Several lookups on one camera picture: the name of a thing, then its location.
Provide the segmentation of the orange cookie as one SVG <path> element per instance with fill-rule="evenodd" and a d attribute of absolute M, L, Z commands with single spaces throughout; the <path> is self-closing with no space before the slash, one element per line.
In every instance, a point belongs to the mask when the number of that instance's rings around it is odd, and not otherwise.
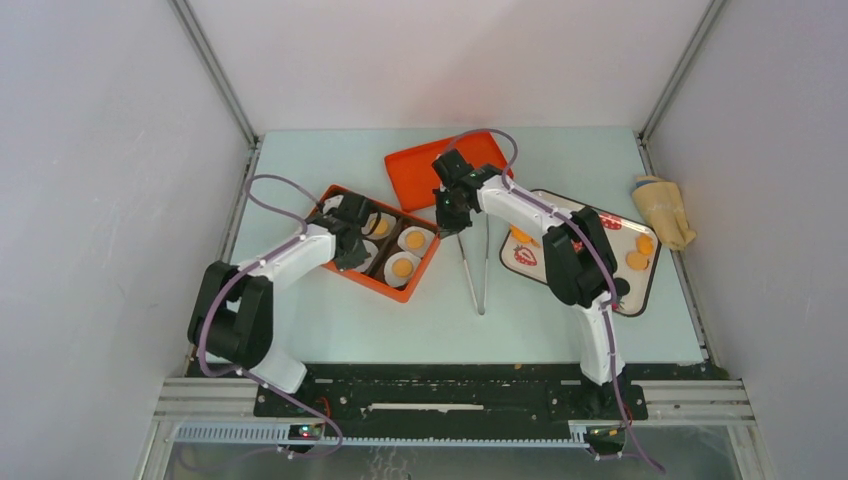
<path fill-rule="evenodd" d="M 408 278 L 414 273 L 415 265 L 408 258 L 397 259 L 391 267 L 392 273 L 398 278 Z"/>
<path fill-rule="evenodd" d="M 389 227 L 390 227 L 390 225 L 389 225 L 389 222 L 388 222 L 387 219 L 380 219 L 379 221 L 377 221 L 375 223 L 373 231 L 372 231 L 372 235 L 373 236 L 383 236 L 388 232 Z"/>
<path fill-rule="evenodd" d="M 650 257 L 638 251 L 630 251 L 625 257 L 627 266 L 634 271 L 644 271 L 650 266 Z"/>
<path fill-rule="evenodd" d="M 528 235 L 527 233 L 525 233 L 514 225 L 510 226 L 510 234 L 519 243 L 527 244 L 534 242 L 533 238 L 530 235 Z"/>
<path fill-rule="evenodd" d="M 406 234 L 404 244 L 409 250 L 418 250 L 425 246 L 427 237 L 421 231 L 410 231 Z"/>
<path fill-rule="evenodd" d="M 651 256 L 655 252 L 653 238 L 647 234 L 640 234 L 636 240 L 637 251 L 645 256 Z"/>

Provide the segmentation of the orange box lid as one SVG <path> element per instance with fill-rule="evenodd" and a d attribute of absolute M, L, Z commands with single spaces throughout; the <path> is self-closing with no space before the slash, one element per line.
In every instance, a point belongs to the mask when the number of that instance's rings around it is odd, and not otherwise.
<path fill-rule="evenodd" d="M 452 138 L 444 138 L 385 157 L 385 167 L 401 209 L 413 212 L 435 204 L 432 191 L 440 185 L 440 179 L 432 163 Z M 504 168 L 507 159 L 491 133 L 475 133 L 460 139 L 455 145 L 463 158 L 474 168 L 491 164 Z"/>

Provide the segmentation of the orange cookie box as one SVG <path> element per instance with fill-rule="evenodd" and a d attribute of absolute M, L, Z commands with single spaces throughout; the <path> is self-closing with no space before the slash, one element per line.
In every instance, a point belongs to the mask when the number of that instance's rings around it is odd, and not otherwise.
<path fill-rule="evenodd" d="M 439 245 L 434 223 L 374 200 L 363 233 L 365 262 L 341 270 L 323 268 L 400 303 L 406 303 Z"/>

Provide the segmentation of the clear plastic tongs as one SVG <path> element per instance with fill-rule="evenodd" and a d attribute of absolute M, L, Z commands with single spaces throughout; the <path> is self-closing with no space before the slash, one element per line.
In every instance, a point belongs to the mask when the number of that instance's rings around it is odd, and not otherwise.
<path fill-rule="evenodd" d="M 465 248 L 464 242 L 460 235 L 456 236 L 457 244 L 460 251 L 460 256 L 462 260 L 462 265 L 465 272 L 465 278 L 467 285 L 469 287 L 469 292 L 471 296 L 472 303 L 476 310 L 476 313 L 479 316 L 484 316 L 486 314 L 487 308 L 487 295 L 488 295 L 488 285 L 489 285 L 489 270 L 490 270 L 490 245 L 491 245 L 491 221 L 488 215 L 484 217 L 484 225 L 485 225 L 485 244 L 484 244 L 484 260 L 483 260 L 483 274 L 482 274 L 482 285 L 480 289 L 475 287 L 474 279 L 472 278 L 471 268 L 469 264 L 469 258 L 467 255 L 467 249 Z"/>

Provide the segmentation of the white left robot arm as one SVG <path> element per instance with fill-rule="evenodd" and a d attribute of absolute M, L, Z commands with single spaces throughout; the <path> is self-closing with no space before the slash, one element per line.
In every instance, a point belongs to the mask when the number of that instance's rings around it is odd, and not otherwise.
<path fill-rule="evenodd" d="M 380 216 L 371 199 L 343 193 L 301 219 L 299 230 L 272 250 L 240 264 L 210 264 L 187 331 L 202 372 L 249 377 L 279 390 L 277 402 L 290 415 L 311 412 L 316 390 L 304 382 L 307 368 L 274 337 L 274 294 L 328 263 L 339 270 L 364 264 L 368 222 Z"/>

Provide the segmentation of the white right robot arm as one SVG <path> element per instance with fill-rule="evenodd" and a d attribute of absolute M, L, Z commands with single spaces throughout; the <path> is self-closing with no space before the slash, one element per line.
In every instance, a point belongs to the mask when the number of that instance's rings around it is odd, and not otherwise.
<path fill-rule="evenodd" d="M 439 179 L 433 193 L 441 236 L 470 227 L 475 212 L 498 217 L 541 245 L 549 290 L 584 316 L 580 368 L 593 383 L 581 392 L 583 408 L 596 418 L 610 416 L 622 403 L 615 384 L 624 362 L 611 322 L 617 261 L 599 214 L 590 207 L 562 209 L 492 165 L 473 167 L 456 149 L 439 155 L 432 167 Z"/>

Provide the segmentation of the white paper cup liner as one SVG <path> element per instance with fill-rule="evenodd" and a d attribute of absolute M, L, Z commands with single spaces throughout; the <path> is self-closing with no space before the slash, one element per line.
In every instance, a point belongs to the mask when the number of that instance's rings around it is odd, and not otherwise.
<path fill-rule="evenodd" d="M 435 238 L 435 234 L 418 226 L 405 228 L 398 236 L 398 246 L 418 258 L 423 258 Z"/>
<path fill-rule="evenodd" d="M 370 240 L 364 240 L 363 245 L 366 250 L 366 257 L 365 260 L 359 266 L 354 268 L 354 271 L 358 273 L 366 272 L 371 267 L 379 252 L 378 247 Z"/>
<path fill-rule="evenodd" d="M 394 230 L 397 223 L 395 216 L 384 212 L 372 213 L 366 225 L 362 228 L 362 232 L 366 239 L 376 241 L 388 237 Z"/>
<path fill-rule="evenodd" d="M 414 276 L 419 264 L 419 257 L 410 252 L 398 251 L 383 266 L 384 282 L 392 288 L 404 287 Z"/>

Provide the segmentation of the strawberry pattern tray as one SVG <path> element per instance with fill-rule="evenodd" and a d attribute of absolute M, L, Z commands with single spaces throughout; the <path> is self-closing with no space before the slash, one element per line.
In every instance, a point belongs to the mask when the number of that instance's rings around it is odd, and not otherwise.
<path fill-rule="evenodd" d="M 619 286 L 616 312 L 625 317 L 641 315 L 648 304 L 661 244 L 648 226 L 598 208 L 596 210 L 617 261 L 613 274 Z M 544 253 L 540 245 L 523 233 L 508 233 L 500 250 L 503 266 L 513 273 L 545 284 Z"/>

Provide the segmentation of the black cookie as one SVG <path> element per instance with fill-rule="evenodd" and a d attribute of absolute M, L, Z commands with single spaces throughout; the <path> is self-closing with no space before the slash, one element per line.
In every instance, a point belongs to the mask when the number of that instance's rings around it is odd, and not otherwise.
<path fill-rule="evenodd" d="M 631 291 L 630 283 L 624 278 L 615 277 L 614 286 L 618 297 L 624 297 Z"/>

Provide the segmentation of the yellow cloth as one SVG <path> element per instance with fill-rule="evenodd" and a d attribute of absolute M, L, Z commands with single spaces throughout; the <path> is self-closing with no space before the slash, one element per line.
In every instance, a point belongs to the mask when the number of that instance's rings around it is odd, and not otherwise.
<path fill-rule="evenodd" d="M 676 183 L 656 176 L 638 176 L 631 198 L 643 220 L 670 250 L 683 251 L 696 238 Z"/>

